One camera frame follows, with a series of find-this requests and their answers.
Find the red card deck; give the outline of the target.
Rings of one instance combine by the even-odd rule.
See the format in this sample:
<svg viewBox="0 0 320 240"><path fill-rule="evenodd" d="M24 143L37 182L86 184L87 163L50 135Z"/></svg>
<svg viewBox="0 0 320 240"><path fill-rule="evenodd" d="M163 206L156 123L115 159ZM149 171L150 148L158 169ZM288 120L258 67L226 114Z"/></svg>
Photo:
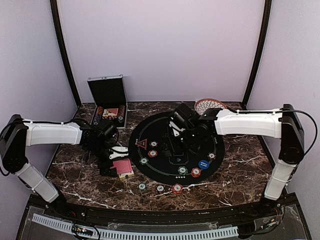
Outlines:
<svg viewBox="0 0 320 240"><path fill-rule="evenodd" d="M113 162L111 169L116 169L118 175L130 174L133 169L129 159L117 160Z"/></svg>

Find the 100 chips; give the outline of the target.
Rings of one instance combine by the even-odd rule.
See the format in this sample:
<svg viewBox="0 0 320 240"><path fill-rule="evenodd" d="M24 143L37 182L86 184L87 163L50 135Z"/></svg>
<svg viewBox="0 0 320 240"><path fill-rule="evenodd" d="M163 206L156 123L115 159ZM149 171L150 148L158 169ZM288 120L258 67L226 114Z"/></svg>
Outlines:
<svg viewBox="0 0 320 240"><path fill-rule="evenodd" d="M149 144L152 148L155 148L158 146L158 143L156 141L151 141Z"/></svg>
<svg viewBox="0 0 320 240"><path fill-rule="evenodd" d="M209 152L207 157L209 160L214 160L216 158L216 155L213 152Z"/></svg>

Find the red chips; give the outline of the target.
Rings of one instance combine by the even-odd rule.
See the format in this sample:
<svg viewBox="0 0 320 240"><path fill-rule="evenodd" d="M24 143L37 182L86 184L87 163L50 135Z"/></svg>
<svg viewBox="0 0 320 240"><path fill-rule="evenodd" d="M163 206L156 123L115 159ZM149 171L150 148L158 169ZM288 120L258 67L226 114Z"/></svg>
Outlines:
<svg viewBox="0 0 320 240"><path fill-rule="evenodd" d="M156 151L156 150L150 150L149 152L148 152L148 156L150 157L150 158L154 158L154 157L156 157L158 155L158 152Z"/></svg>
<svg viewBox="0 0 320 240"><path fill-rule="evenodd" d="M199 168L195 167L191 170L192 177L198 178L198 177L200 177L200 175L201 175L201 170Z"/></svg>

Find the red triangular all-in marker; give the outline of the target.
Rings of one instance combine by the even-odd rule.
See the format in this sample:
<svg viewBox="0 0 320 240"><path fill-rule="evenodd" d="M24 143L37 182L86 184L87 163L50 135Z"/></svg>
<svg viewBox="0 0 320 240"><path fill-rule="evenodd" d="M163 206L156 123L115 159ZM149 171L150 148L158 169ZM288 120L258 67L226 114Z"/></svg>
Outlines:
<svg viewBox="0 0 320 240"><path fill-rule="evenodd" d="M144 139L144 140L138 141L138 142L135 143L135 145L136 145L137 147L140 147L140 148L143 148L143 149L146 150L147 147L148 147L148 140L147 140L147 139Z"/></svg>

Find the green chips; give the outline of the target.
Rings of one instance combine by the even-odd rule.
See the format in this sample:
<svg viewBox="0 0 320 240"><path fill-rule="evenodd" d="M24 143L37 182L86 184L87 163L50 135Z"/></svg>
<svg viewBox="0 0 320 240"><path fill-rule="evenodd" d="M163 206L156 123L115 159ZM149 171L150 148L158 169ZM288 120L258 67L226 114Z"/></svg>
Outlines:
<svg viewBox="0 0 320 240"><path fill-rule="evenodd" d="M146 165L147 163L148 163L148 158L146 158L146 157L143 157L143 158L141 158L140 160L139 160L139 162L142 164L142 165Z"/></svg>
<svg viewBox="0 0 320 240"><path fill-rule="evenodd" d="M178 168L178 173L182 176L186 175L188 173L188 169L185 166L180 166Z"/></svg>

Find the green poker chip stack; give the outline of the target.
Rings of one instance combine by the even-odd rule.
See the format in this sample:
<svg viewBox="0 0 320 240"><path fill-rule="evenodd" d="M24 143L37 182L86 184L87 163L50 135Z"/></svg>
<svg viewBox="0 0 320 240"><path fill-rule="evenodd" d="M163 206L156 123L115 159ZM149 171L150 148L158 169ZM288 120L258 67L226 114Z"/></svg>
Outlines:
<svg viewBox="0 0 320 240"><path fill-rule="evenodd" d="M141 182L139 185L138 185L138 189L140 191L145 191L147 189L147 185L143 182Z"/></svg>

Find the blue small blind button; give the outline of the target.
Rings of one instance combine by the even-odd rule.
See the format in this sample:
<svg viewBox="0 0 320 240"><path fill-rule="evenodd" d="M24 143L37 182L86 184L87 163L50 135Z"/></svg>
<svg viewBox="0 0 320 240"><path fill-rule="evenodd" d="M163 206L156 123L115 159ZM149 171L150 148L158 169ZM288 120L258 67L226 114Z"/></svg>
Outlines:
<svg viewBox="0 0 320 240"><path fill-rule="evenodd" d="M198 166L202 170L206 170L210 167L210 163L207 160L200 160L198 162Z"/></svg>

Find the black-red 100 chip stack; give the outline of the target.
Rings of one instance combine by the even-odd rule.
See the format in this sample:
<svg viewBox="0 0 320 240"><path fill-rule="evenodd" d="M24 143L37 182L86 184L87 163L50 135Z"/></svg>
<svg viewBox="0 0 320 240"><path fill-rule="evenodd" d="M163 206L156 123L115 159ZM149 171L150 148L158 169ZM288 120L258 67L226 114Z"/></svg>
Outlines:
<svg viewBox="0 0 320 240"><path fill-rule="evenodd" d="M165 187L163 185L158 185L156 187L156 191L159 192L159 193L162 193L164 190L165 190Z"/></svg>

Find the red-gold 5 chip stack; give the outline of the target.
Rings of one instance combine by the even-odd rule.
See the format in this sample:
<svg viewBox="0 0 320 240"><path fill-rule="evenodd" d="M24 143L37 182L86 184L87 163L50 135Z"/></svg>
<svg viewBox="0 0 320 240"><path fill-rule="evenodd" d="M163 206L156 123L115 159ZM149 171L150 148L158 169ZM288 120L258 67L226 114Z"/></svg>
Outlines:
<svg viewBox="0 0 320 240"><path fill-rule="evenodd" d="M174 194L181 194L183 192L183 186L181 184L174 184L171 188L171 191L174 193Z"/></svg>

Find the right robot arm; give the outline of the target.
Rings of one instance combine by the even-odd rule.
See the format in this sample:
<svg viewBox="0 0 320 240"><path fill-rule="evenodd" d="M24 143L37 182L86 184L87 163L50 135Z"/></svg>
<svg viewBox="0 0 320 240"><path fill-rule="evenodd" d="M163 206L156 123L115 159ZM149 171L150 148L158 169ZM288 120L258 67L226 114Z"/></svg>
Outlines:
<svg viewBox="0 0 320 240"><path fill-rule="evenodd" d="M255 205L255 213L266 217L275 208L287 183L309 152L305 148L305 133L296 110L290 104L270 110L234 110L208 108L198 114L186 104L180 104L168 116L168 125L177 142L191 150L205 138L226 135L256 135L280 139L280 151L271 177L264 190L264 199Z"/></svg>

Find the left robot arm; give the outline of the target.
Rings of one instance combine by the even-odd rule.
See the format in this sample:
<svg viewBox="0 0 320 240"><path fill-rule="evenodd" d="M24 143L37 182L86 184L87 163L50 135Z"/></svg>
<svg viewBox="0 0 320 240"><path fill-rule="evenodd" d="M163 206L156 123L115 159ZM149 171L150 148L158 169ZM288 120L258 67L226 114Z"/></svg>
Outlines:
<svg viewBox="0 0 320 240"><path fill-rule="evenodd" d="M33 192L51 204L51 210L60 218L67 218L70 206L65 196L28 159L28 148L59 145L82 146L97 157L98 169L112 174L111 148L118 141L119 131L114 123L102 119L95 124L82 118L65 122L31 120L19 114L10 117L0 133L0 159L4 176L17 176Z"/></svg>

